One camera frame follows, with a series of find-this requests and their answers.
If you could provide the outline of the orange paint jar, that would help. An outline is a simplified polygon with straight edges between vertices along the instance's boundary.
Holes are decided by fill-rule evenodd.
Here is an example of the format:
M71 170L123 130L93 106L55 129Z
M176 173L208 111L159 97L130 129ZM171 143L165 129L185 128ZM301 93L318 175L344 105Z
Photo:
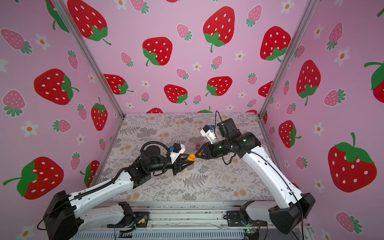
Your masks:
M196 156L194 154L190 154L188 157L187 157L187 160L190 161L190 162L194 162L196 159Z

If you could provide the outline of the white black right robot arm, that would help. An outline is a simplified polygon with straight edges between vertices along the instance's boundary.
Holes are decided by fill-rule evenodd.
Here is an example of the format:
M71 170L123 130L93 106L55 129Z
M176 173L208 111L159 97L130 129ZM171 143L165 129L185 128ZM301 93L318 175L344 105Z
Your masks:
M275 202L271 205L257 202L242 205L240 220L244 225L256 221L270 222L287 235L304 223L316 202L315 198L310 193L304 194L288 180L254 134L241 133L231 118L214 126L206 125L200 133L209 141L201 145L196 157L210 160L230 153L239 156L256 172L274 197Z

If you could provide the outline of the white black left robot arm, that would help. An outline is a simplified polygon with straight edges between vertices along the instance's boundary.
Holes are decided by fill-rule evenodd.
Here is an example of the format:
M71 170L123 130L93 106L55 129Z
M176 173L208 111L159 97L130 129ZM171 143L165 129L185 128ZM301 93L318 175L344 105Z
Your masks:
M149 214L136 214L127 202L112 207L95 207L108 199L133 190L151 177L168 170L177 175L196 159L186 154L183 144L166 146L157 141L145 143L140 155L128 167L121 168L110 180L71 194L61 191L54 195L42 222L50 240L69 240L78 232L106 226L121 233L129 233L144 224Z

